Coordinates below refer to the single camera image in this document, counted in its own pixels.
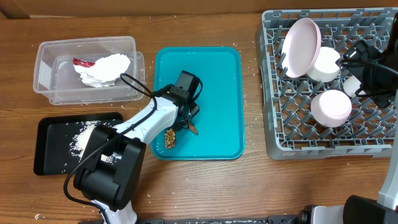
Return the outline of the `white plastic cup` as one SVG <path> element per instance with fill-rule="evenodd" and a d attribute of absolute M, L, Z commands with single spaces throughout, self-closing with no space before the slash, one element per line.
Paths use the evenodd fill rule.
<path fill-rule="evenodd" d="M 351 76 L 344 81 L 343 90 L 350 98 L 354 98 L 355 92 L 360 89 L 360 85 L 361 82 L 355 76 Z"/>

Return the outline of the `orange carrot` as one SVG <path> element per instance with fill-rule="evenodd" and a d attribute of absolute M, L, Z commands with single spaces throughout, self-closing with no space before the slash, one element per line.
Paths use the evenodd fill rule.
<path fill-rule="evenodd" d="M 197 131 L 196 127 L 194 127 L 194 125 L 192 123 L 189 123 L 188 127 L 189 127 L 190 131 L 193 134 L 198 135 L 198 131 Z"/>

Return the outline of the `cream bowl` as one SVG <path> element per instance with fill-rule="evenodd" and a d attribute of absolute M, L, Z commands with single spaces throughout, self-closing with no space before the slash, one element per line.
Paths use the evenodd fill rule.
<path fill-rule="evenodd" d="M 340 54 L 335 49 L 321 47 L 318 58 L 307 75 L 317 82 L 334 80 L 340 73 L 340 67 L 336 63 L 338 59 Z"/>

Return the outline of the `brown food scrap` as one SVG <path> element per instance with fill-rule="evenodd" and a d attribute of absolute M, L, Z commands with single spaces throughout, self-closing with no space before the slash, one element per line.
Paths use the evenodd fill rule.
<path fill-rule="evenodd" d="M 171 149 L 175 147 L 176 145 L 175 130 L 172 128 L 167 129 L 164 134 L 164 140 L 165 140 L 166 149 Z"/>

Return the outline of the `large pink plate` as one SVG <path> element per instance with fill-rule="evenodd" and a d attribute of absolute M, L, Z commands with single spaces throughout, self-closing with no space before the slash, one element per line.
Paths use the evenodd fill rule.
<path fill-rule="evenodd" d="M 285 58 L 282 68 L 287 68 L 289 78 L 298 78 L 314 66 L 321 47 L 320 28 L 309 18 L 297 20 L 289 29 L 283 43 Z"/>

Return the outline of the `white napkin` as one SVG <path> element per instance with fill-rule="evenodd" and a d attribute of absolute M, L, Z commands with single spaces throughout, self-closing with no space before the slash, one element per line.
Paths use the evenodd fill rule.
<path fill-rule="evenodd" d="M 75 71 L 80 74 L 83 84 L 101 88 L 113 86 L 121 73 L 127 71 L 131 64 L 130 59 L 124 54 L 113 54 L 99 58 L 90 68 L 73 65 Z"/>

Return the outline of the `red snack wrapper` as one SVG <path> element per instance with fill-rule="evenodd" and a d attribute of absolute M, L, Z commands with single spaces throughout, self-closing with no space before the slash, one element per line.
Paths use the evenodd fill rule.
<path fill-rule="evenodd" d="M 90 68 L 95 65 L 94 62 L 84 61 L 77 58 L 73 58 L 73 64 L 76 66 L 81 66 L 85 68 Z"/>

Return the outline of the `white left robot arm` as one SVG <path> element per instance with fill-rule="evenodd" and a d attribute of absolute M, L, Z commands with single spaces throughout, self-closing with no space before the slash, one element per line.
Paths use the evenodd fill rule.
<path fill-rule="evenodd" d="M 167 147 L 175 146 L 178 131 L 196 133 L 191 120 L 198 114 L 196 104 L 202 81 L 181 71 L 176 83 L 157 91 L 141 84 L 138 92 L 150 98 L 149 104 L 131 119 L 110 128 L 92 131 L 80 163 L 63 185 L 65 196 L 99 210 L 99 223 L 136 223 L 131 199 L 136 190 L 147 145 L 165 132 Z"/>

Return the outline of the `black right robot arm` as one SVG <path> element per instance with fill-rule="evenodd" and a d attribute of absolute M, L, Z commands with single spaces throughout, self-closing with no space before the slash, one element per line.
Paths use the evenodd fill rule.
<path fill-rule="evenodd" d="M 360 82 L 355 96 L 370 98 L 385 108 L 397 98 L 397 15 L 394 16 L 387 48 L 376 52 L 362 40 L 354 44 L 339 62 Z M 397 139 L 389 169 L 377 200 L 350 196 L 343 206 L 307 205 L 290 223 L 397 223 Z"/>

